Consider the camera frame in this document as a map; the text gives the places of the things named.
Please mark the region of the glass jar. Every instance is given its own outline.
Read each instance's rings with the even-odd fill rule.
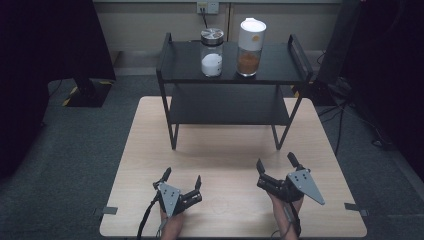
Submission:
[[[250,77],[256,74],[261,60],[266,24],[254,18],[246,18],[240,24],[237,72]]]
[[[221,29],[207,28],[201,32],[200,59],[202,72],[207,77],[219,76],[222,72],[223,42]]]

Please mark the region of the shelf tier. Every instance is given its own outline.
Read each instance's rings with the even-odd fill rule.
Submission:
[[[200,43],[166,42],[158,69],[164,83],[285,84],[307,83],[287,44],[265,45],[257,73],[237,74],[237,43],[224,42],[222,74],[206,77],[201,71]]]
[[[287,125],[279,86],[175,84],[171,124]]]

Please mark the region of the human hand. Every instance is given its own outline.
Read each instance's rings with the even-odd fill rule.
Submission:
[[[277,222],[277,226],[280,231],[280,236],[285,240],[298,239],[296,230],[293,224],[291,224],[291,222],[293,222],[294,219],[289,220],[285,213],[285,211],[287,211],[291,216],[293,216],[289,203],[286,203],[280,200],[275,195],[269,192],[267,193],[268,193],[268,196],[271,198],[274,218],[275,218],[275,221]],[[303,197],[300,200],[293,202],[293,206],[296,209],[297,213],[299,213],[300,208],[302,207],[302,203],[303,203]]]
[[[166,213],[160,208],[160,218],[162,222],[167,219],[165,226],[162,229],[161,240],[175,240],[181,233],[184,223],[183,213],[179,213],[175,216],[168,217]]]

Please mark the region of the jar lid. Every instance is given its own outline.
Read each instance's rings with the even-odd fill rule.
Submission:
[[[218,28],[206,28],[201,32],[202,43],[208,46],[218,46],[224,42],[224,32]]]
[[[263,32],[266,30],[266,24],[254,18],[246,18],[241,24],[241,28],[248,32]]]

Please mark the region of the black cloth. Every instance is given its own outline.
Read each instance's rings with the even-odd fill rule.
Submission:
[[[92,0],[2,0],[0,36],[1,177],[40,129],[50,81],[116,78]]]
[[[343,0],[317,80],[334,84],[340,76],[361,11],[360,0]]]
[[[424,180],[424,1],[368,0],[346,60],[347,76]]]

